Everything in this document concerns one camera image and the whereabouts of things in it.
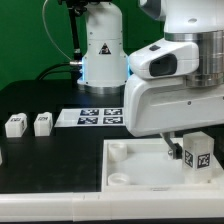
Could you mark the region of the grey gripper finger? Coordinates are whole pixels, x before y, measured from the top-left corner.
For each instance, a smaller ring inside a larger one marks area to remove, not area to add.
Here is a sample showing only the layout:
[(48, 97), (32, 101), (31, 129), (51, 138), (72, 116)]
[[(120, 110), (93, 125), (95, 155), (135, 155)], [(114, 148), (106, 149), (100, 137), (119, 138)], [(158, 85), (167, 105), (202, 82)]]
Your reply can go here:
[(182, 147), (179, 143), (174, 143), (171, 140), (171, 133), (161, 133), (160, 136), (163, 138), (163, 140), (166, 142), (166, 144), (169, 146), (168, 155), (175, 160), (182, 158)]

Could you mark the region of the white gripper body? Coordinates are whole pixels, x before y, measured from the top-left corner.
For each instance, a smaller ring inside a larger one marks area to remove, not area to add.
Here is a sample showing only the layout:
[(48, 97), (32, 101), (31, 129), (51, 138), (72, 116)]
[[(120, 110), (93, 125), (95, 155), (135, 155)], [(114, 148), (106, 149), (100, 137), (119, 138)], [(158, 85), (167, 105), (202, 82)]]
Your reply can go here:
[(132, 75), (124, 92), (124, 123), (135, 137), (224, 123), (224, 85), (188, 88), (182, 77)]

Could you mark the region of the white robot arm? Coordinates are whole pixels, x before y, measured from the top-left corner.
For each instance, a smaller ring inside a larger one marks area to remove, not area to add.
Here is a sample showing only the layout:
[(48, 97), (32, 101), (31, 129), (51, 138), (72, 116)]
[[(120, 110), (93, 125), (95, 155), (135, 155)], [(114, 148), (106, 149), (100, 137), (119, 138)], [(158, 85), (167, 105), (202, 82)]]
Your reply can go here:
[(139, 0), (164, 23), (164, 37), (126, 56), (121, 12), (87, 4), (83, 77), (89, 91), (124, 91), (124, 123), (134, 136), (224, 123), (224, 0)]

